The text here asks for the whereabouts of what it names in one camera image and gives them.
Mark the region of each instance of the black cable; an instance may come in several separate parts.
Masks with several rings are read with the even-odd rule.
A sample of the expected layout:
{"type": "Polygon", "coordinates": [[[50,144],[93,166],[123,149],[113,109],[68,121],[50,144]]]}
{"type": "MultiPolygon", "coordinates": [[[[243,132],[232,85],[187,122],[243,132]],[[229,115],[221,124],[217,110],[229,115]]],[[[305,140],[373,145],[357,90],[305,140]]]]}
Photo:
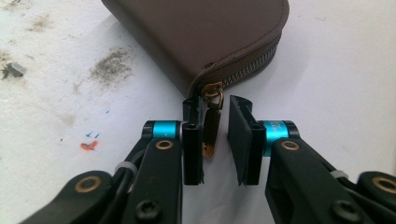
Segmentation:
{"type": "MultiPolygon", "coordinates": [[[[137,169],[140,167],[140,163],[143,160],[143,156],[145,154],[145,150],[139,150],[132,156],[130,163],[133,164],[137,169]]],[[[98,223],[107,224],[107,223],[119,223],[122,217],[123,208],[127,202],[128,189],[134,183],[134,172],[128,168],[121,167],[119,168],[114,177],[115,181],[119,183],[115,183],[114,193],[112,194],[110,202],[104,212],[102,218],[98,223]]]]}
{"type": "MultiPolygon", "coordinates": [[[[335,171],[337,169],[335,169],[335,167],[333,167],[328,161],[326,161],[326,159],[324,159],[318,152],[316,152],[314,149],[310,150],[313,155],[317,158],[318,161],[320,161],[320,163],[323,164],[323,166],[329,171],[335,171]]],[[[348,180],[346,177],[339,177],[337,178],[338,182],[340,182],[340,184],[342,184],[344,187],[348,188],[348,189],[352,189],[355,190],[356,189],[356,185],[351,182],[350,180],[348,180]]]]}
{"type": "MultiPolygon", "coordinates": [[[[146,139],[146,138],[141,138],[136,145],[134,146],[134,148],[130,151],[130,153],[128,154],[128,156],[125,158],[125,161],[130,161],[132,162],[132,160],[134,159],[134,157],[140,153],[141,151],[146,151],[146,147],[149,144],[151,140],[150,139],[146,139]]],[[[136,162],[132,162],[135,163],[136,168],[140,167],[140,162],[141,160],[137,160],[136,162]]],[[[113,183],[117,183],[119,184],[121,182],[121,179],[123,177],[123,170],[124,169],[118,169],[116,171],[116,173],[113,175],[113,183]]]]}

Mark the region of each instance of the zipper pouch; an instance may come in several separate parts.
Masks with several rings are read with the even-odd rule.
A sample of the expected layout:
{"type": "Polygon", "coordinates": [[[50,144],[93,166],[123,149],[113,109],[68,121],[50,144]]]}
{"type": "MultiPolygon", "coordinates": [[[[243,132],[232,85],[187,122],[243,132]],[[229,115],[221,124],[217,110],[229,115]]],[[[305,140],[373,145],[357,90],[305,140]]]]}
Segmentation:
{"type": "Polygon", "coordinates": [[[216,141],[223,89],[271,62],[289,16],[287,0],[102,1],[184,96],[207,100],[204,148],[216,141]]]}

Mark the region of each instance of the dirty white surface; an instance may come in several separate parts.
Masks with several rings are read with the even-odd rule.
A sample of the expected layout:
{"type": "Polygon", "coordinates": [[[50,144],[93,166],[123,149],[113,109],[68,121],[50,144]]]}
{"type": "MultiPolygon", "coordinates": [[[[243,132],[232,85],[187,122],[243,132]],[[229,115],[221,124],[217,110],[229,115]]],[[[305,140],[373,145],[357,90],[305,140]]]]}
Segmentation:
{"type": "MultiPolygon", "coordinates": [[[[363,171],[394,173],[394,8],[290,1],[273,62],[226,91],[205,184],[183,189],[183,223],[274,222],[264,196],[268,159],[259,186],[237,186],[226,141],[230,94],[251,100],[256,119],[293,120],[352,181],[363,171]]],[[[0,0],[0,64],[12,62],[27,72],[0,80],[0,223],[24,220],[75,175],[112,174],[146,120],[182,119],[183,96],[99,0],[0,0]],[[106,62],[115,65],[108,74],[106,62]],[[93,140],[94,151],[80,148],[93,140]]]]}

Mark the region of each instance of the zipper slider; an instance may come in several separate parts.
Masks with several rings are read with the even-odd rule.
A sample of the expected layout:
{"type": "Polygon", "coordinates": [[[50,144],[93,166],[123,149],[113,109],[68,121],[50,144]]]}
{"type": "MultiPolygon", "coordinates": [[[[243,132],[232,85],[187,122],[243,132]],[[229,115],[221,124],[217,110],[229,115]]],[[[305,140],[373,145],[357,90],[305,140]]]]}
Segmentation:
{"type": "Polygon", "coordinates": [[[211,157],[215,151],[216,139],[218,137],[219,123],[223,107],[224,95],[222,91],[222,82],[205,85],[201,92],[204,99],[207,100],[207,110],[204,121],[204,134],[202,143],[202,154],[205,157],[211,157]]]}

